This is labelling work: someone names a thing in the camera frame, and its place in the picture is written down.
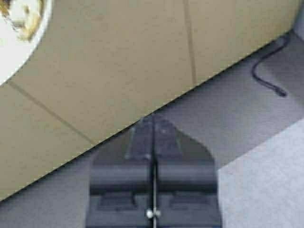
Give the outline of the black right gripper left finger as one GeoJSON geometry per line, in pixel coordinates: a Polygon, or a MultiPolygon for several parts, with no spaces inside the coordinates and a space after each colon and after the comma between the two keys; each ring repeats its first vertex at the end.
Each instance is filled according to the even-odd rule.
{"type": "Polygon", "coordinates": [[[149,227],[152,149],[151,116],[101,146],[91,165],[85,227],[149,227]]]}

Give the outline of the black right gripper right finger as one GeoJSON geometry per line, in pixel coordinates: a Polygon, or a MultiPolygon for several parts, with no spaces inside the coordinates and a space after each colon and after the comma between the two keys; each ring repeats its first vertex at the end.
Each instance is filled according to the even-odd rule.
{"type": "Polygon", "coordinates": [[[220,228],[218,176],[208,148],[165,118],[154,119],[160,228],[220,228]]]}

